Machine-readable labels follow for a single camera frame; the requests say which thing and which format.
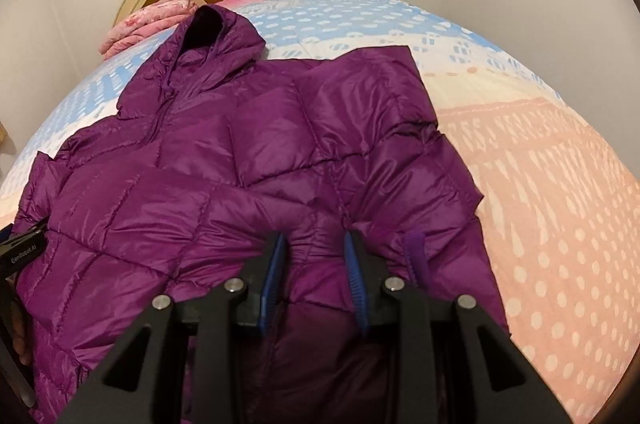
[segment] pink blanket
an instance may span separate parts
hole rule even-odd
[[[192,15],[198,4],[192,0],[160,0],[115,25],[100,45],[104,60]]]

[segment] purple fabric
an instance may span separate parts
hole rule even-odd
[[[117,115],[55,159],[38,154],[15,230],[50,216],[47,250],[17,284],[39,422],[154,296],[204,295],[273,230],[291,249],[272,334],[242,344],[249,422],[383,421],[388,350],[359,337],[345,229],[394,274],[410,280],[412,266],[433,295],[473,294],[506,328],[481,195],[437,131],[409,49],[263,61],[264,46],[248,20],[203,7],[142,65]]]

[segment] bed sheet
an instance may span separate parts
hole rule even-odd
[[[574,422],[619,383],[640,341],[640,185],[610,146],[519,61],[399,0],[229,0],[268,58],[408,45],[440,129],[485,199],[478,216],[514,342]],[[167,30],[101,65],[30,140],[0,189],[11,221],[37,150],[54,155],[116,100]]]

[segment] metal screw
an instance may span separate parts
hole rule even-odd
[[[227,292],[238,292],[244,288],[244,281],[240,278],[231,278],[225,281],[225,290]]]
[[[385,279],[385,288],[391,290],[391,292],[402,290],[404,288],[404,280],[396,276],[391,276]]]
[[[478,305],[478,302],[476,301],[476,298],[474,298],[473,296],[469,294],[463,294],[458,298],[458,305],[460,306],[460,308],[471,310],[476,308],[476,305]]]
[[[151,301],[151,305],[156,310],[164,310],[171,305],[171,298],[165,294],[161,294],[156,296],[153,301]]]

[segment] white polka dot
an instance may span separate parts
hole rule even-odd
[[[558,356],[551,354],[545,360],[545,368],[548,372],[554,372],[558,367]]]
[[[574,363],[570,362],[562,370],[562,378],[568,379],[569,377],[571,377],[571,374],[573,372],[574,372]]]
[[[531,326],[536,330],[542,327],[542,314],[540,312],[533,312],[533,314],[531,314]]]
[[[546,283],[543,281],[538,281],[536,283],[536,294],[538,296],[540,296],[541,298],[545,297],[546,295]]]
[[[564,336],[564,325],[562,323],[556,323],[551,327],[551,336],[554,339],[560,339]]]
[[[513,277],[518,283],[524,283],[527,280],[527,271],[523,267],[517,266],[513,270]]]
[[[527,346],[522,349],[522,352],[530,361],[536,358],[536,349],[530,344],[527,344]]]
[[[538,263],[543,269],[546,269],[549,267],[551,260],[549,260],[549,256],[545,252],[541,252],[538,254]]]
[[[522,303],[518,298],[511,298],[505,305],[505,311],[507,312],[507,315],[515,317],[522,312]]]

